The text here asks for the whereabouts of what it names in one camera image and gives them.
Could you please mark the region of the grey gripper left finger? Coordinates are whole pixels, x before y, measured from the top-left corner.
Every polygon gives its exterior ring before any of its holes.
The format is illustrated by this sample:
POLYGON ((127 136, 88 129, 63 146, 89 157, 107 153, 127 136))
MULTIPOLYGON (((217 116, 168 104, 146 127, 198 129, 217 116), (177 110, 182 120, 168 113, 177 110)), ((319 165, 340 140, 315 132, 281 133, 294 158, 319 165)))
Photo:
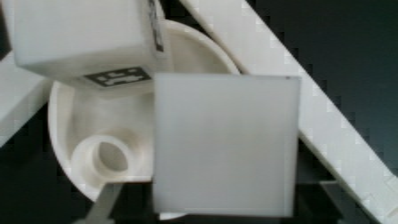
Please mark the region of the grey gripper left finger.
POLYGON ((79 219, 73 224, 116 224, 116 220, 111 215, 121 195, 123 186, 123 183, 109 183, 105 185, 88 216, 79 219))

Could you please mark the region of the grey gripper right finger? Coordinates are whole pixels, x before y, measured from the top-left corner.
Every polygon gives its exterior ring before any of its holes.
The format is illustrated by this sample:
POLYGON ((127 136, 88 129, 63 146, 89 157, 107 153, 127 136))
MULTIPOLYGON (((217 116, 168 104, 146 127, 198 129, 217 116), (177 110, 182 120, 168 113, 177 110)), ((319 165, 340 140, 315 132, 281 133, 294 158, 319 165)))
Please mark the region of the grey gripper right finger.
POLYGON ((336 181, 297 184, 296 218, 299 224, 372 224, 372 218, 336 181))

